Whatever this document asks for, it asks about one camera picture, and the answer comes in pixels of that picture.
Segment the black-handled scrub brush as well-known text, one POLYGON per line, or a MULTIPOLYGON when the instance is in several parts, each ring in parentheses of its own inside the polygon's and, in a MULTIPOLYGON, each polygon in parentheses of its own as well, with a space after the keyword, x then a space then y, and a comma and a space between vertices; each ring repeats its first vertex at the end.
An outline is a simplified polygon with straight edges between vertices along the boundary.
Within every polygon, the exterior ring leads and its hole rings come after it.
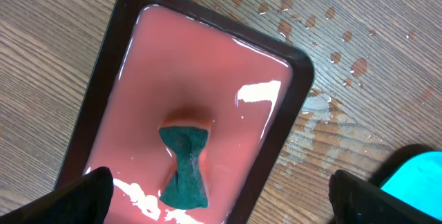
POLYGON ((210 122, 192 118, 169 119, 158 129, 162 142, 175 155, 175 171, 160 196, 165 205, 183 210, 209 206, 200 157, 210 132, 210 122))

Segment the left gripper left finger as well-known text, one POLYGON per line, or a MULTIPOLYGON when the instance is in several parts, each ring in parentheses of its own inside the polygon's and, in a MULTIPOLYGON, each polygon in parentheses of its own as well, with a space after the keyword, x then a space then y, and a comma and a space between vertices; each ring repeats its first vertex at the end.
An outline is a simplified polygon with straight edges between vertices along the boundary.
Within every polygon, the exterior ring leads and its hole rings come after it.
POLYGON ((99 167, 1 217, 1 224, 103 223, 113 197, 113 176, 99 167))

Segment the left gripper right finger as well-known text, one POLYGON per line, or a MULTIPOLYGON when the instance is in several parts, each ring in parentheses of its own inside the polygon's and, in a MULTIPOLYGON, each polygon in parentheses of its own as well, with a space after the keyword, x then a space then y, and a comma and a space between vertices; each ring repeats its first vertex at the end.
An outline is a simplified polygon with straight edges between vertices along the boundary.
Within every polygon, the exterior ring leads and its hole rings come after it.
POLYGON ((331 175, 329 200, 336 224, 441 224, 345 170, 331 175))

